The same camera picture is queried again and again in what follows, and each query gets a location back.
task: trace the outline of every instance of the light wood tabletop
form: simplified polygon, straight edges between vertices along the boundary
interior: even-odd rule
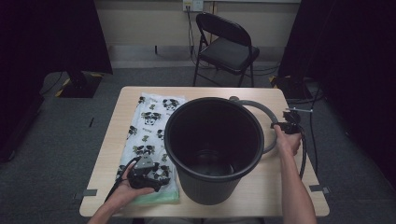
[[[279,121],[283,121],[283,111],[288,107],[282,91],[260,88],[199,88],[199,87],[124,87],[108,125],[105,139],[92,171],[87,189],[97,189],[95,196],[83,198],[80,213],[91,217],[105,201],[114,184],[120,157],[126,143],[134,110],[142,92],[166,96],[184,96],[187,100],[203,97],[229,99],[237,96],[240,100],[256,101],[271,109]],[[260,110],[248,106],[256,116],[264,132],[265,145],[276,137],[270,129],[271,120]],[[303,151],[300,149],[295,160],[300,169]],[[313,201],[318,217],[329,214],[329,206],[322,191],[311,191],[309,186],[317,186],[318,179],[311,161],[306,158],[303,182]],[[261,161],[248,175],[242,177],[233,194],[225,202],[202,205],[192,201],[179,185],[179,203],[173,204],[129,204],[115,216],[121,217],[279,217],[281,210],[280,161],[276,149],[264,154]]]

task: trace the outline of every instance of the chair backrest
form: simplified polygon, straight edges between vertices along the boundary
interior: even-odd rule
[[[222,17],[204,12],[198,14],[195,20],[201,35],[204,35],[204,30],[210,34],[226,38],[237,44],[247,47],[251,46],[251,39],[248,32],[242,26],[233,21],[227,21]]]

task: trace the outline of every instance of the bucket handle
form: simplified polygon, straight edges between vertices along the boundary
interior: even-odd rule
[[[271,120],[273,123],[278,123],[277,118],[276,118],[274,112],[272,112],[272,111],[271,111],[267,106],[265,106],[265,105],[262,105],[262,104],[260,104],[260,103],[255,102],[255,101],[239,100],[239,98],[236,97],[236,96],[230,97],[230,100],[233,101],[233,102],[236,102],[236,103],[238,103],[238,104],[240,104],[240,105],[250,105],[250,106],[256,107],[256,108],[260,109],[262,112],[264,112],[264,113],[270,118],[270,120]],[[264,148],[264,150],[262,151],[262,154],[265,154],[265,153],[271,151],[271,150],[275,147],[275,145],[276,145],[276,139],[274,139],[274,141],[273,141],[268,147],[265,147],[265,148]]]

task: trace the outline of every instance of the panda print bag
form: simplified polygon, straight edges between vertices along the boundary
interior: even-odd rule
[[[163,132],[166,122],[172,113],[186,103],[184,97],[161,96],[142,92],[134,117],[127,133],[125,148],[120,159],[117,177],[125,165],[133,158],[149,154],[156,163],[148,178],[159,180],[166,185],[158,192],[142,195],[134,199],[134,204],[145,203],[177,203],[178,186],[176,182],[177,170],[169,160],[163,143]]]

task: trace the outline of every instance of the black trash bin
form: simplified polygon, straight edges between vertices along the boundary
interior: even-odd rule
[[[164,143],[187,196],[210,205],[228,199],[239,180],[257,165],[264,137],[250,111],[208,97],[187,102],[172,114]]]

